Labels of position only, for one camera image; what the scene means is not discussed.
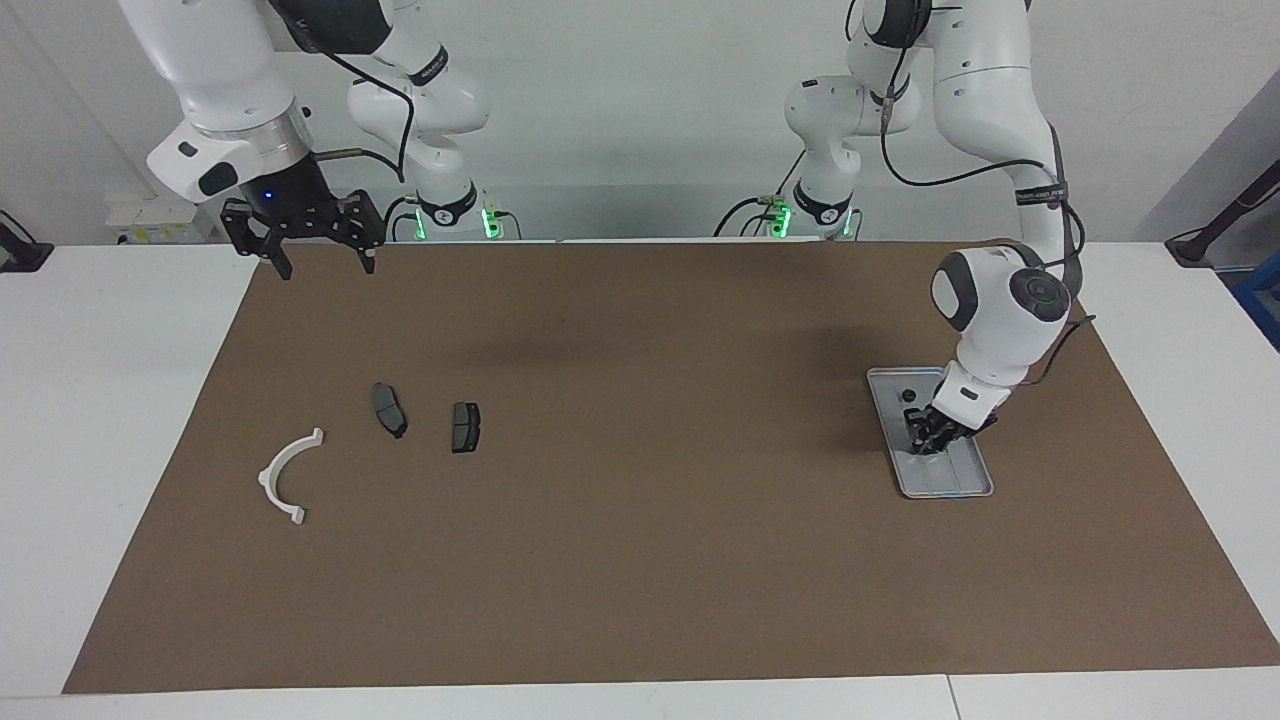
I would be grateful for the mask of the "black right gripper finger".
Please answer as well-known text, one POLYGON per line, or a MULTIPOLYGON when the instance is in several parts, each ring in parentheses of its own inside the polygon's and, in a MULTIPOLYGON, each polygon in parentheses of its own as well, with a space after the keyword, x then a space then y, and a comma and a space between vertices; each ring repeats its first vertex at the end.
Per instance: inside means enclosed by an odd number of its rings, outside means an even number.
POLYGON ((220 219, 227 237, 241 256, 265 260, 283 281, 291 279, 293 265, 282 247, 291 231, 288 220, 260 217, 250 202, 241 199, 225 200, 220 219))
POLYGON ((365 190, 335 199, 335 242, 355 251, 364 272, 372 275, 376 251, 387 242, 383 214, 365 190))

